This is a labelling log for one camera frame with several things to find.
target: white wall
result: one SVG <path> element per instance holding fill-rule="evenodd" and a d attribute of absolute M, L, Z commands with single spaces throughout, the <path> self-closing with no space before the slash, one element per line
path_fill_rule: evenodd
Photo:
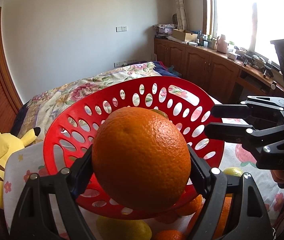
<path fill-rule="evenodd" d="M 203 28 L 203 0 L 185 0 L 185 10 L 189 30 L 199 31 Z"/>
<path fill-rule="evenodd" d="M 23 102 L 113 68 L 149 60 L 153 24 L 172 22 L 172 0 L 3 0 L 2 36 Z M 116 33 L 117 26 L 127 32 Z"/>

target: window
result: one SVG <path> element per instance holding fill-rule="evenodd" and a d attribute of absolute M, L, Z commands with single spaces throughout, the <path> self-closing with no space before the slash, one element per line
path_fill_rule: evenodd
<path fill-rule="evenodd" d="M 284 0 L 214 0 L 213 35 L 279 64 L 272 40 L 284 39 Z"/>

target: white cloth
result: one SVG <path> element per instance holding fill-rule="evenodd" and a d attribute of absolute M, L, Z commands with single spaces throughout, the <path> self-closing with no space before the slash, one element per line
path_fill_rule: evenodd
<path fill-rule="evenodd" d="M 175 0 L 178 16 L 178 28 L 182 30 L 189 30 L 186 12 L 184 8 L 185 0 Z"/>

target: lemon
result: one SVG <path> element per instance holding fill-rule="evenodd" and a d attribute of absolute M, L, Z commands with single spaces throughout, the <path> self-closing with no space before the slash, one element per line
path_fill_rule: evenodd
<path fill-rule="evenodd" d="M 119 220 L 98 217 L 96 222 L 103 240 L 150 240 L 152 231 L 142 220 Z"/>

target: floral bedspread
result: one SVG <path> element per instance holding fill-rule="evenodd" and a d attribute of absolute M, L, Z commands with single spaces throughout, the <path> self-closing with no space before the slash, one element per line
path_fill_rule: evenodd
<path fill-rule="evenodd" d="M 28 103 L 29 109 L 18 137 L 21 138 L 28 130 L 38 126 L 41 128 L 41 134 L 35 143 L 43 141 L 52 122 L 69 106 L 91 93 L 117 83 L 142 77 L 161 76 L 154 71 L 154 67 L 152 62 L 121 67 L 34 96 Z M 177 89 L 174 93 L 183 92 Z"/>

